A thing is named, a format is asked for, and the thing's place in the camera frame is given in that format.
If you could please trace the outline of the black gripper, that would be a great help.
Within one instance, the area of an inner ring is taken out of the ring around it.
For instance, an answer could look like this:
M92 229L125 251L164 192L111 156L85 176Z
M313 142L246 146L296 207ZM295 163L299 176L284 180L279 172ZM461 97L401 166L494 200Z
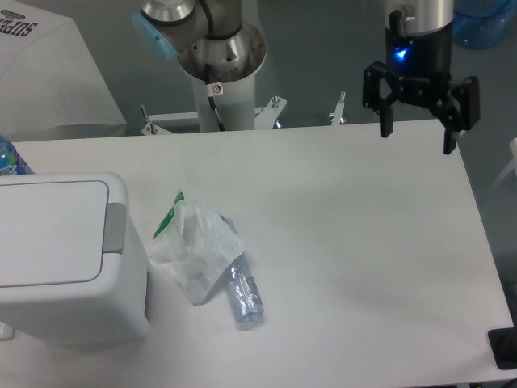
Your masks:
M443 153L451 154L460 135L480 120L480 80L450 79L452 12L387 10L386 65L374 61L364 70L363 106L380 117L380 135L393 133L395 101L430 109L444 127ZM381 95L381 81L389 87Z

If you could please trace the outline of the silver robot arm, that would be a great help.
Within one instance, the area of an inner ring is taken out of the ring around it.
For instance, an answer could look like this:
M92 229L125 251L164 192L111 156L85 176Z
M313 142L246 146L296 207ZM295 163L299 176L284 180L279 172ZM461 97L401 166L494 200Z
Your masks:
M427 109L444 128L450 154L462 132L480 119L480 83L454 80L451 1L387 1L385 59L364 70L362 104L393 132L394 103ZM154 55L175 59L195 89L200 130L255 127L254 76L264 63L261 32L242 18L239 1L145 1L132 17Z

